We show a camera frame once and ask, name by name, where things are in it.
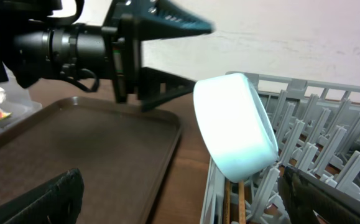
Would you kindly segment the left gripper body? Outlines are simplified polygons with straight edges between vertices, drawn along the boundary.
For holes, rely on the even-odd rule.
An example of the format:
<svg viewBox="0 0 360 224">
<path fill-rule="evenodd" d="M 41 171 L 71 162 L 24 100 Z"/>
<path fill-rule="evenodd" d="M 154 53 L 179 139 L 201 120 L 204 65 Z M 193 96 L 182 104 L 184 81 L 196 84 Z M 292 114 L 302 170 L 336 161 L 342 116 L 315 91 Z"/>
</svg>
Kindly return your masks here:
<svg viewBox="0 0 360 224">
<path fill-rule="evenodd" d="M 115 100 L 125 103 L 128 94 L 136 92 L 140 79 L 141 43 L 137 24 L 132 15 L 108 16 L 101 30 L 112 63 Z"/>
</svg>

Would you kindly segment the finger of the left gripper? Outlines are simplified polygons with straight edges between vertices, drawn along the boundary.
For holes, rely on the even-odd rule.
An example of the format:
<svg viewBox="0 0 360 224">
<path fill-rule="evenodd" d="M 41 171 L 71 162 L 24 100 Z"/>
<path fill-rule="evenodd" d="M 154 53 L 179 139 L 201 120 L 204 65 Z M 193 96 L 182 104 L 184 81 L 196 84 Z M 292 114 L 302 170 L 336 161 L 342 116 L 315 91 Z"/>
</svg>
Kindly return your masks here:
<svg viewBox="0 0 360 224">
<path fill-rule="evenodd" d="M 168 101 L 193 92 L 196 81 L 154 68 L 143 67 L 137 97 L 141 111 L 152 110 Z"/>
</svg>

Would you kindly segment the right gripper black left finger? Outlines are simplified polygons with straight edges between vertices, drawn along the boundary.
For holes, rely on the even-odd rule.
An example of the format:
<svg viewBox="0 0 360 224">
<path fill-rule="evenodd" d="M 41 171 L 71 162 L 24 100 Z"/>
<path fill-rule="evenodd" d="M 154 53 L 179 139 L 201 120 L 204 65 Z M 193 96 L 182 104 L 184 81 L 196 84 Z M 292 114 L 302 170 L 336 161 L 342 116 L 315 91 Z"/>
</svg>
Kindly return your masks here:
<svg viewBox="0 0 360 224">
<path fill-rule="evenodd" d="M 0 205 L 2 223 L 76 223 L 85 185 L 79 169 L 70 169 Z"/>
</svg>

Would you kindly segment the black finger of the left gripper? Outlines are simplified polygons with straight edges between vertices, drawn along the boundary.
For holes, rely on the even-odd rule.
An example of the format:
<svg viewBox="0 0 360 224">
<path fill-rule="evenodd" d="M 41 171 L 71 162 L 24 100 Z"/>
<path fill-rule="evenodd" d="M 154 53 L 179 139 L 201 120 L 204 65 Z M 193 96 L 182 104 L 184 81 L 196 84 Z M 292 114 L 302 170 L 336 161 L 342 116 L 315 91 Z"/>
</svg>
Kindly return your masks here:
<svg viewBox="0 0 360 224">
<path fill-rule="evenodd" d="M 169 0 L 130 0 L 111 3 L 111 25 L 134 40 L 191 37 L 213 32 L 212 23 Z"/>
</svg>

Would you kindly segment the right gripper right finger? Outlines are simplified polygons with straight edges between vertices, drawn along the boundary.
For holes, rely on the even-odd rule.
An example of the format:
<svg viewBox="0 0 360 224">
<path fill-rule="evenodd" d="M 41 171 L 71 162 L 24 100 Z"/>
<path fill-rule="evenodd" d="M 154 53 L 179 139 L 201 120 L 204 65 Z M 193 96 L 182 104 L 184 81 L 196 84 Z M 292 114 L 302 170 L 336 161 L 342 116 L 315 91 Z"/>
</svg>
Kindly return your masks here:
<svg viewBox="0 0 360 224">
<path fill-rule="evenodd" d="M 360 201 L 295 167 L 286 167 L 278 191 L 291 224 L 360 223 Z"/>
</svg>

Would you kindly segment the light blue rice bowl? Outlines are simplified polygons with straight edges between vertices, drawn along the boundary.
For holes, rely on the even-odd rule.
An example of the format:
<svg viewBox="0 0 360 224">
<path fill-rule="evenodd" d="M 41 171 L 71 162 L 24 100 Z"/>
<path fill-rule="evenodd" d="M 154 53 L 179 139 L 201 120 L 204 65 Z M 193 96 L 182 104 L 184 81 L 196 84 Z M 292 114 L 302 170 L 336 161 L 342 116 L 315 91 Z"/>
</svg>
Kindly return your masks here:
<svg viewBox="0 0 360 224">
<path fill-rule="evenodd" d="M 206 148 L 231 182 L 244 180 L 277 160 L 273 127 L 245 74 L 197 81 L 193 105 Z"/>
</svg>

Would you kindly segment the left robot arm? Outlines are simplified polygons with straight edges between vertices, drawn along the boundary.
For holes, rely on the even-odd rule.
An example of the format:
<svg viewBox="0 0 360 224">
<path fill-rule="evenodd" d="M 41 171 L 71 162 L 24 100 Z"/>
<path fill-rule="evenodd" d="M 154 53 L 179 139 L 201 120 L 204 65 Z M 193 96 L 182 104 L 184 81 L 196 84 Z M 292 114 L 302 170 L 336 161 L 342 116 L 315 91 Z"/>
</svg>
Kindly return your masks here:
<svg viewBox="0 0 360 224">
<path fill-rule="evenodd" d="M 60 1 L 0 0 L 0 82 L 10 70 L 28 88 L 40 79 L 67 82 L 87 93 L 111 80 L 117 103 L 137 95 L 142 111 L 189 94 L 195 82 L 142 65 L 147 40 L 210 34 L 213 26 L 168 0 L 112 1 L 101 26 L 79 22 L 84 2 L 54 17 Z"/>
</svg>

